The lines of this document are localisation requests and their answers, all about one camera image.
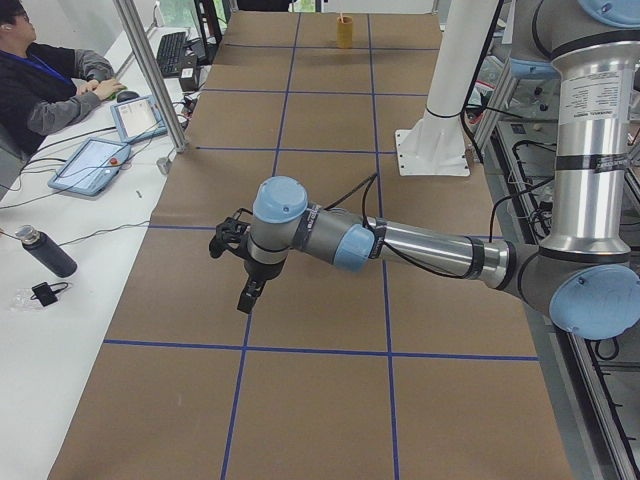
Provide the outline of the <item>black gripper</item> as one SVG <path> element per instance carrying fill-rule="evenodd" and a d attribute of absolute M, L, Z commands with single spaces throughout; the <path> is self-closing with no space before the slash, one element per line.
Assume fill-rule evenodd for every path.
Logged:
<path fill-rule="evenodd" d="M 284 262 L 264 264 L 254 259 L 244 261 L 248 279 L 240 293 L 237 309 L 251 314 L 268 281 L 277 278 L 282 272 Z"/>

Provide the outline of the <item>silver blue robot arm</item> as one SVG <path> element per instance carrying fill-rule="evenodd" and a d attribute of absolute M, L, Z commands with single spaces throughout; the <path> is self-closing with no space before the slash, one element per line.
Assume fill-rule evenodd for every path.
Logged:
<path fill-rule="evenodd" d="M 298 250 L 352 271 L 382 258 L 480 280 L 566 332 L 590 340 L 623 333 L 639 318 L 639 277 L 619 236 L 638 62 L 637 2 L 519 2 L 512 65 L 554 69 L 561 78 L 550 234 L 535 246 L 441 234 L 323 208 L 297 180 L 272 177 L 241 231 L 248 278 L 239 309 L 250 312 Z"/>

